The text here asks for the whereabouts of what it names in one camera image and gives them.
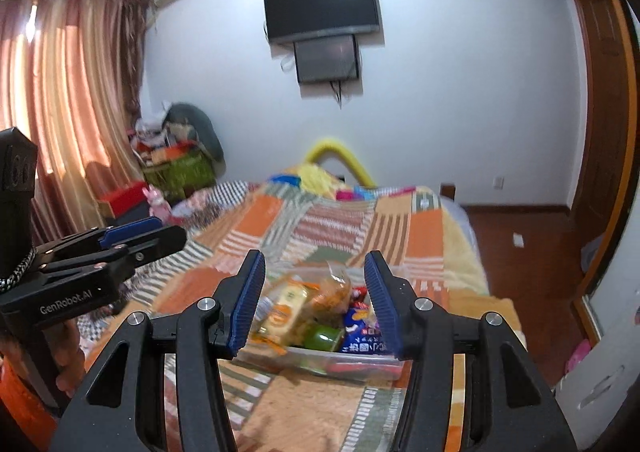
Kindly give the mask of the left hand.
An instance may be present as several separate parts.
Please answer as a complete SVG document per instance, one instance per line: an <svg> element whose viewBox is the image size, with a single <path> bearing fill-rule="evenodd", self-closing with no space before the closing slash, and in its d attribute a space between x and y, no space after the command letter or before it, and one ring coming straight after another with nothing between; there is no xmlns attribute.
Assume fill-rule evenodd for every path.
<svg viewBox="0 0 640 452"><path fill-rule="evenodd" d="M49 339L52 357L58 367L55 383L68 398L72 398L85 376L85 354L80 349L76 320L58 325ZM31 387L23 349L13 338L1 335L1 354L25 386Z"/></svg>

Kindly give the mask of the orange sleeve forearm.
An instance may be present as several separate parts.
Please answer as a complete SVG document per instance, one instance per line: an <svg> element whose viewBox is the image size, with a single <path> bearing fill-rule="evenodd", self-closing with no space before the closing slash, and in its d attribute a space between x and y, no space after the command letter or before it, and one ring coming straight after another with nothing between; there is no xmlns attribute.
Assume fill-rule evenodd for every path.
<svg viewBox="0 0 640 452"><path fill-rule="evenodd" d="M1 363L1 450L47 451L56 420L11 368Z"/></svg>

